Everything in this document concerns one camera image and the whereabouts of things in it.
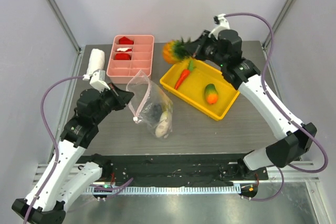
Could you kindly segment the fake pineapple orange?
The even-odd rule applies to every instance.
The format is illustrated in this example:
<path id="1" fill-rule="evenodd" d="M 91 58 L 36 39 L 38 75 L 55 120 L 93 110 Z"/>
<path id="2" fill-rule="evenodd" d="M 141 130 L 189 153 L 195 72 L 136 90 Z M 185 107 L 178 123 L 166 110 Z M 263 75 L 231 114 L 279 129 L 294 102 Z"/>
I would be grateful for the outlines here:
<path id="1" fill-rule="evenodd" d="M 190 38 L 185 41 L 182 37 L 167 42 L 162 50 L 163 59 L 169 64 L 176 64 L 190 58 L 191 54 L 185 49 L 185 44 L 189 42 Z"/>

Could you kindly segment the fake carrot orange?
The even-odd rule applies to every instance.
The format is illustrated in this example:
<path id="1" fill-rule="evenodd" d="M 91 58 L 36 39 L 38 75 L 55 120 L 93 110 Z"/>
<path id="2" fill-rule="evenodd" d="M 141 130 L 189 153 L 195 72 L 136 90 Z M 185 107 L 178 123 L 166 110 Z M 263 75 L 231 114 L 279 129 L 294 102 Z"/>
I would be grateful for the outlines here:
<path id="1" fill-rule="evenodd" d="M 178 78 L 175 86 L 174 86 L 174 89 L 175 90 L 178 90 L 179 87 L 181 86 L 181 84 L 185 81 L 185 79 L 190 75 L 190 73 L 194 70 L 195 66 L 194 66 L 194 60 L 191 59 L 188 63 L 188 66 L 186 69 L 184 69 L 181 74 L 180 74 L 180 77 Z"/>

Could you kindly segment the clear zip top bag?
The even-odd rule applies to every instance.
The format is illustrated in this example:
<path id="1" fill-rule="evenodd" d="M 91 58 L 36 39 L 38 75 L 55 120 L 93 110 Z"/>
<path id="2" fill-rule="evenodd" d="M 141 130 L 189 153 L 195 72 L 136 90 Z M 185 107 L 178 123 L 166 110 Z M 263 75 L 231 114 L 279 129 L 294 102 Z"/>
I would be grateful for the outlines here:
<path id="1" fill-rule="evenodd" d="M 149 132 L 155 136 L 155 128 L 159 124 L 162 113 L 169 111 L 173 115 L 173 102 L 142 71 L 139 71 L 128 82 L 126 90 L 134 93 L 134 97 L 128 104 L 133 114 L 133 121 L 136 124 L 145 124 Z"/>

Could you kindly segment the fake mango orange green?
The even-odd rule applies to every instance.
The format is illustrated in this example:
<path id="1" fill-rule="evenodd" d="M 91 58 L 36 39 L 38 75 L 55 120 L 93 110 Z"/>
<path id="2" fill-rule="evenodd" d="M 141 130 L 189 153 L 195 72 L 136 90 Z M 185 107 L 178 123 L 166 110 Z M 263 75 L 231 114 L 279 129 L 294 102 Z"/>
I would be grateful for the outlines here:
<path id="1" fill-rule="evenodd" d="M 213 83 L 208 84 L 204 89 L 204 97 L 208 104 L 215 104 L 219 95 Z"/>

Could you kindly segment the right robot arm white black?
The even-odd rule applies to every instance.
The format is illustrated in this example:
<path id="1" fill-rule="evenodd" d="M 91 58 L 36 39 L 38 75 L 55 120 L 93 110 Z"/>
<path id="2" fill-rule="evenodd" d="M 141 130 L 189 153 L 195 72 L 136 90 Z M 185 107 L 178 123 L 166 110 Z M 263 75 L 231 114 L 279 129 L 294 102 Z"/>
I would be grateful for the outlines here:
<path id="1" fill-rule="evenodd" d="M 271 128 L 276 142 L 248 153 L 237 166 L 239 177 L 250 179 L 261 167 L 283 168 L 305 154 L 312 144 L 305 132 L 315 136 L 317 129 L 302 121 L 295 126 L 295 116 L 272 91 L 263 90 L 260 71 L 242 57 L 241 46 L 242 39 L 234 30 L 222 30 L 217 37 L 205 30 L 197 40 L 186 42 L 184 49 L 197 60 L 219 66 L 224 79 L 253 104 Z"/>

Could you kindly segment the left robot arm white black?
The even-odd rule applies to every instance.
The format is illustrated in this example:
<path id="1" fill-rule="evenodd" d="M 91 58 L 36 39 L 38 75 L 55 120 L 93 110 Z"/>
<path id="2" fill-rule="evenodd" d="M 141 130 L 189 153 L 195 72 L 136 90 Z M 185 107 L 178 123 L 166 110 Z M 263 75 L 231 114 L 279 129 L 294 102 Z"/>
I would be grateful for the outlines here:
<path id="1" fill-rule="evenodd" d="M 107 181 L 112 174 L 110 160 L 94 154 L 70 180 L 69 173 L 98 134 L 98 125 L 112 111 L 124 109 L 134 94 L 107 84 L 103 91 L 81 92 L 73 117 L 66 123 L 54 156 L 33 190 L 16 199 L 12 209 L 24 223 L 62 223 L 76 199 L 96 180 Z"/>

